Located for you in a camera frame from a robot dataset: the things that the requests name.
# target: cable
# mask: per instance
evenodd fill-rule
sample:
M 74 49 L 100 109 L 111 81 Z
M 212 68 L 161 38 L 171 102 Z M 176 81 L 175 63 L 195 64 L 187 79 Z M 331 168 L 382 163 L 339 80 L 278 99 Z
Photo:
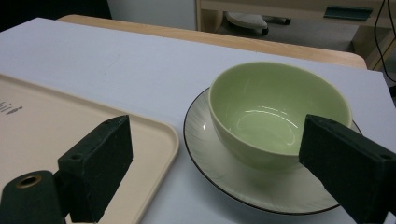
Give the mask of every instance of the cable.
M 390 18 L 390 23 L 392 24 L 393 34 L 396 38 L 395 24 L 393 24 L 393 18 L 392 18 L 392 12 L 390 11 L 390 1 L 389 0 L 388 0 L 388 14 L 389 14 L 389 18 Z
M 380 59 L 381 59 L 381 62 L 382 62 L 382 66 L 384 67 L 384 73 L 385 73 L 385 75 L 386 75 L 387 78 L 389 78 L 391 81 L 396 82 L 396 80 L 392 79 L 392 78 L 389 76 L 389 74 L 388 74 L 387 67 L 386 67 L 386 65 L 385 65 L 384 55 L 382 54 L 381 48 L 379 47 L 379 44 L 378 44 L 378 39 L 377 39 L 377 37 L 376 37 L 376 27 L 377 27 L 377 24 L 378 24 L 378 19 L 379 19 L 379 16 L 381 15 L 381 12 L 382 12 L 382 9 L 383 9 L 384 5 L 385 5 L 385 0 L 382 1 L 381 8 L 379 9 L 379 11 L 378 11 L 378 16 L 376 17 L 376 20 L 375 20 L 375 25 L 374 25 L 374 39 L 375 39 L 376 48 L 378 49 L 378 52 L 379 52 L 379 55 L 380 55 Z M 389 0 L 388 0 L 388 11 L 389 11 L 390 21 L 391 21 L 391 24 L 392 24 L 393 33 L 395 34 L 395 37 L 396 37 L 395 27 L 394 27 L 393 19 L 392 19 L 391 12 L 390 12 L 390 2 L 389 2 Z

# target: beige tray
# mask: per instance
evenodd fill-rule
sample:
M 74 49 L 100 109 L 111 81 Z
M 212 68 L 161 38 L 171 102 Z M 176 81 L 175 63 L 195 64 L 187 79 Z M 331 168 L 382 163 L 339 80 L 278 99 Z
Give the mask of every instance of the beige tray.
M 0 75 L 0 187 L 57 159 L 106 119 L 128 114 L 134 161 L 100 223 L 136 223 L 144 215 L 178 151 L 175 130 L 58 91 Z

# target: wooden table edge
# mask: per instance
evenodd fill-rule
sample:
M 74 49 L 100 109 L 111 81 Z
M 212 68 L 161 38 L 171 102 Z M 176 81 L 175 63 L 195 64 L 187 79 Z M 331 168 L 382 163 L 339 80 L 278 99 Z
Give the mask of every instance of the wooden table edge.
M 227 48 L 251 50 L 321 63 L 334 63 L 349 67 L 367 69 L 366 63 L 361 56 L 343 51 L 316 49 L 291 44 L 249 39 L 244 37 L 217 35 L 199 31 L 183 30 L 171 27 L 134 23 L 129 21 L 115 21 L 80 15 L 64 16 L 58 21 L 89 25 L 112 30 L 134 32 L 145 35 L 170 37 L 175 39 L 223 46 Z

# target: saucer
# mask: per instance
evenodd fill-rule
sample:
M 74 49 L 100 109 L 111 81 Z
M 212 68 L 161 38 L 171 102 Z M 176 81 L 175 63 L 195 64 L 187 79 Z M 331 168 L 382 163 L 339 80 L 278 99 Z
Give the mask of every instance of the saucer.
M 303 166 L 288 171 L 259 171 L 230 154 L 214 130 L 208 89 L 192 102 L 186 114 L 184 140 L 192 161 L 206 179 L 241 203 L 288 215 L 315 214 L 339 205 Z

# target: light green bowl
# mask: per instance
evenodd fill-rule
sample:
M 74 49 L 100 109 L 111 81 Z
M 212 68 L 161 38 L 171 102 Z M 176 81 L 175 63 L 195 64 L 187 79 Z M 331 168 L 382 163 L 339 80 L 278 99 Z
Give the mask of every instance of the light green bowl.
M 351 126 L 345 97 L 332 84 L 282 63 L 245 63 L 219 75 L 209 89 L 209 109 L 220 141 L 254 168 L 291 167 L 307 114 Z

